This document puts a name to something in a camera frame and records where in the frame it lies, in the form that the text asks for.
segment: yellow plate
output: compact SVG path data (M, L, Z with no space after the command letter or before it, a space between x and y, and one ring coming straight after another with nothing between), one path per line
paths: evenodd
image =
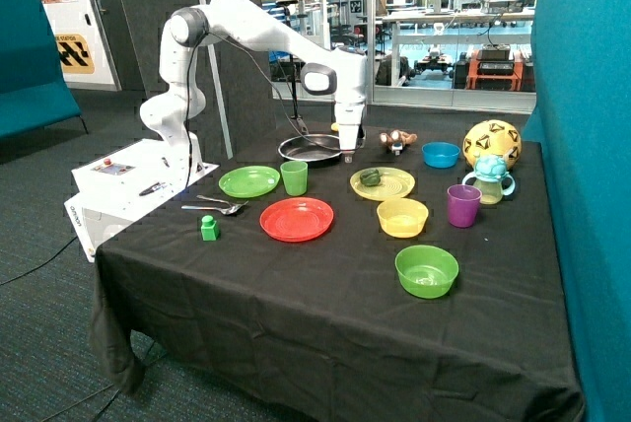
M362 169L354 173L351 176L351 187L355 190L360 197L368 198L369 200L384 201L389 198L401 198L406 196L414 188L414 177L395 168L370 168L377 169L382 175L382 180L379 185L368 187L362 184L359 180L359 176L366 169Z

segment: yellow sign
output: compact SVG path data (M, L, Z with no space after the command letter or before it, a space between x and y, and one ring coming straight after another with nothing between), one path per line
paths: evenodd
M64 74L93 74L95 64L88 43L81 35L56 35L57 50Z

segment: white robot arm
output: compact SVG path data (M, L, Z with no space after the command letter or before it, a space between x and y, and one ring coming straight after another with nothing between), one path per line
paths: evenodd
M195 83L196 51L228 36L251 50L290 52L306 63L301 71L303 88L312 95L334 94L340 149L345 161L351 162L366 105L366 56L344 47L323 49L248 0L211 0L208 5L183 8L165 25L160 75L169 90L145 102L140 115L169 144L171 162L188 169L190 137L191 173L202 164L197 138L192 133L187 136L184 128L186 118L206 104Z

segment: yellow ball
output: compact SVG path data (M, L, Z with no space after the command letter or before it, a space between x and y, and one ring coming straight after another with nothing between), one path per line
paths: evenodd
M472 167L480 156L506 155L506 164L510 169L522 153L522 136L511 123L488 119L476 124L466 133L462 142L462 153Z

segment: red plate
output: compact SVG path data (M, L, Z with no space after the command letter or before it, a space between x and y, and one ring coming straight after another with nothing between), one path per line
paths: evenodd
M275 240L305 242L328 230L333 215L333 209L321 200L288 198L267 207L260 215L260 226Z

